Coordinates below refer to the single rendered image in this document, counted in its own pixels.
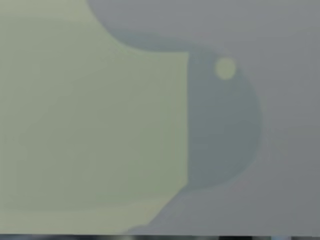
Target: small circle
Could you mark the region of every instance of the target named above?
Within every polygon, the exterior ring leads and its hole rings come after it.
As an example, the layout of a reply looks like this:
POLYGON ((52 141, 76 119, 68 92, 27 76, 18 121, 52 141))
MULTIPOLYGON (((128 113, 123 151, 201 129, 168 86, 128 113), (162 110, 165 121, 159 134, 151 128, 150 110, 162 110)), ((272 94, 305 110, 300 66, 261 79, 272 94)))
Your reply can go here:
POLYGON ((222 57, 215 64, 215 74, 222 80, 230 80, 236 74, 236 63, 232 58, 222 57))

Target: gray background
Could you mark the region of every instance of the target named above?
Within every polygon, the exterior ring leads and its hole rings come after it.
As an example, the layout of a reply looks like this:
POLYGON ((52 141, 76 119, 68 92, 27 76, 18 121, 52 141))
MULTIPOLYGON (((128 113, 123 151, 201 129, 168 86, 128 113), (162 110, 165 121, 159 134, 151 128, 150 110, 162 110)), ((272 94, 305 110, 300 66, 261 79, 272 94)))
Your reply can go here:
POLYGON ((235 58, 259 97, 263 134, 236 179, 182 195, 136 230, 161 235, 320 235, 320 2, 91 0, 112 28, 180 38, 235 58))

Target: dot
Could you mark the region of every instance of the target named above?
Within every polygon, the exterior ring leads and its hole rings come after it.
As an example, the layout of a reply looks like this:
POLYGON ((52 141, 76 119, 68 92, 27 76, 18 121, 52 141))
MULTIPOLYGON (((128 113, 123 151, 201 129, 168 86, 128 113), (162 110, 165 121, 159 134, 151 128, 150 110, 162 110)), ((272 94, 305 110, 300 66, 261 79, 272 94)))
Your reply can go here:
POLYGON ((230 80, 236 74, 236 63, 232 58, 222 57, 215 64, 215 74, 222 80, 230 80))

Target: yellow-green circle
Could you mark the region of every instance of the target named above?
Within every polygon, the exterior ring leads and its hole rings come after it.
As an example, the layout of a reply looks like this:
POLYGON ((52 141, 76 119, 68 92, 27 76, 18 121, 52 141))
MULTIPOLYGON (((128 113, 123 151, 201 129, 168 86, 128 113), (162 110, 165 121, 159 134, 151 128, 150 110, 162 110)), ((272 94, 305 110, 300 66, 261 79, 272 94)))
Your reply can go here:
POLYGON ((220 58, 215 64, 215 74, 222 80, 230 80, 236 74, 237 66, 235 61, 229 57, 220 58))

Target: gray surface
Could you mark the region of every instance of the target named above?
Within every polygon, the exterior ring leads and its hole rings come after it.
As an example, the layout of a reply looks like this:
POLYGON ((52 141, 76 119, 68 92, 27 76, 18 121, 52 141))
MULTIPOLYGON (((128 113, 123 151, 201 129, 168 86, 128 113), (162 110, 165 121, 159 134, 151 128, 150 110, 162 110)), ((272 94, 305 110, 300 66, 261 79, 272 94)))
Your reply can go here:
POLYGON ((138 234, 320 234, 320 2, 89 0, 111 28, 235 58, 263 115, 255 161, 223 185, 179 195, 138 234))

